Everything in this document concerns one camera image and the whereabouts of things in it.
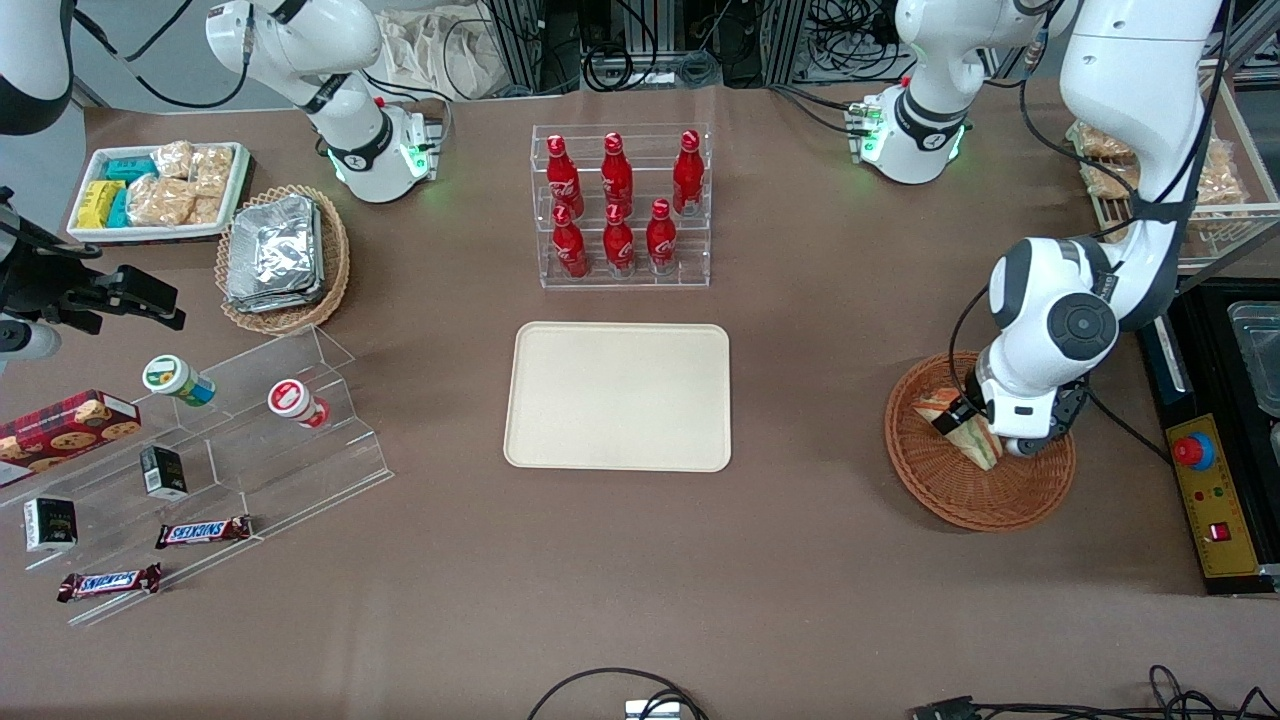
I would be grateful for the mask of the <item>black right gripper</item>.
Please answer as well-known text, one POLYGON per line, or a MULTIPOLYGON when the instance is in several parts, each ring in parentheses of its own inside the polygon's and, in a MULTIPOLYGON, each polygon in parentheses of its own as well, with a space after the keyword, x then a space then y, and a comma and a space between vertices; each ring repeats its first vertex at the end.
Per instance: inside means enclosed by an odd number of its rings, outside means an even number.
POLYGON ((3 310, 19 319, 67 324, 97 334, 102 313, 141 316, 183 331, 178 290, 131 265, 104 275, 84 265, 102 256, 92 243, 70 245, 24 219, 1 190, 3 310))

